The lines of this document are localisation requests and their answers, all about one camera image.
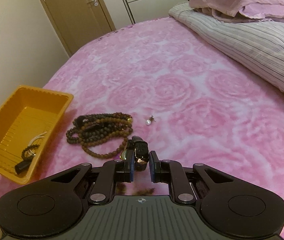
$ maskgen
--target yellow plastic bin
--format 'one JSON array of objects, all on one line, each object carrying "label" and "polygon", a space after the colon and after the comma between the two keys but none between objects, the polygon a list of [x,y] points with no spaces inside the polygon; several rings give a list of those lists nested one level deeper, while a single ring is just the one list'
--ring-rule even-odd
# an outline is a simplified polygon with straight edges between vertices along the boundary
[{"label": "yellow plastic bin", "polygon": [[[73,95],[30,86],[19,86],[0,108],[0,174],[19,184],[32,177],[45,145],[61,119]],[[17,175],[15,165],[21,162],[22,151],[35,136],[39,148],[27,171]]]}]

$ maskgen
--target wooden door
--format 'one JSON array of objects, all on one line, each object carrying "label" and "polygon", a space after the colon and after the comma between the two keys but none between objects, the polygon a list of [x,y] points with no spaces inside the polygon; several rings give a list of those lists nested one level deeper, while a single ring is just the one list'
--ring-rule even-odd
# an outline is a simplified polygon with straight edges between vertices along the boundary
[{"label": "wooden door", "polygon": [[114,30],[102,0],[43,0],[59,32],[62,43],[71,54],[91,40]]}]

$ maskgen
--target door frame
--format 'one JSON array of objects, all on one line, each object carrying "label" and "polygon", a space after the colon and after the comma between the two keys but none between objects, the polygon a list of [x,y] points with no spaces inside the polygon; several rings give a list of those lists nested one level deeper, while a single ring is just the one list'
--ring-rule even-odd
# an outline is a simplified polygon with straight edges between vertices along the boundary
[{"label": "door frame", "polygon": [[[104,3],[104,0],[98,0],[98,1],[99,1],[99,3],[100,3],[100,6],[101,6],[101,8],[102,8],[102,11],[103,11],[105,17],[106,17],[106,20],[107,20],[107,22],[108,22],[108,24],[109,24],[110,29],[111,29],[112,31],[115,31],[115,30],[116,30],[115,25],[114,25],[114,23],[113,23],[113,21],[112,21],[112,18],[111,18],[111,16],[110,16],[110,14],[109,14],[109,11],[108,11],[107,8],[106,8],[106,5],[105,5],[105,3]],[[57,27],[57,25],[56,25],[56,23],[55,23],[55,21],[54,21],[52,15],[51,15],[51,13],[50,13],[49,8],[48,8],[48,6],[47,6],[46,3],[45,3],[45,0],[40,0],[40,2],[41,2],[42,6],[43,6],[43,8],[44,8],[44,10],[45,10],[45,12],[46,12],[46,15],[48,16],[48,19],[50,20],[50,22],[51,22],[51,24],[52,24],[52,26],[53,26],[53,28],[54,28],[54,30],[55,30],[55,32],[56,32],[58,38],[60,39],[60,41],[61,41],[61,43],[62,43],[62,45],[63,45],[63,47],[64,47],[66,53],[69,55],[69,57],[71,57],[71,56],[72,56],[72,53],[71,53],[69,47],[67,46],[67,43],[65,42],[65,40],[64,40],[64,38],[63,38],[63,36],[62,36],[60,30],[58,29],[58,27]]]}]

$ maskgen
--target silver screw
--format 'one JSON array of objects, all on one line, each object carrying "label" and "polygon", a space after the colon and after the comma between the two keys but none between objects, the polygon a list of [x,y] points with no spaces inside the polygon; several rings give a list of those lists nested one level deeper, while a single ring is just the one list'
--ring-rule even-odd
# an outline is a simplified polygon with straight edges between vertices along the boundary
[{"label": "silver screw", "polygon": [[184,202],[188,202],[193,199],[193,196],[188,193],[183,193],[183,194],[178,195],[178,199]]},{"label": "silver screw", "polygon": [[101,193],[96,193],[96,194],[91,195],[90,198],[95,202],[100,202],[100,201],[105,200],[106,196]]}]

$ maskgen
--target rose pattern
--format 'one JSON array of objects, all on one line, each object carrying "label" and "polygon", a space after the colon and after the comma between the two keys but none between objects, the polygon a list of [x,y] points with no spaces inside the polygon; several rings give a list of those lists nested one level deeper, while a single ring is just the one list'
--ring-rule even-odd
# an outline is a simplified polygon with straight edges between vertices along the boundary
[{"label": "rose pattern", "polygon": [[[45,88],[74,99],[32,181],[83,162],[102,166],[105,160],[69,145],[65,132],[79,115],[123,112],[133,116],[133,134],[160,159],[186,167],[202,162],[284,199],[284,94],[172,18],[128,26],[86,44]],[[156,122],[146,126],[151,115]],[[120,142],[94,151],[107,153]],[[150,188],[168,194],[166,184],[151,183],[148,170],[136,172],[126,186],[126,194]],[[0,197],[18,187],[0,175]]]}]

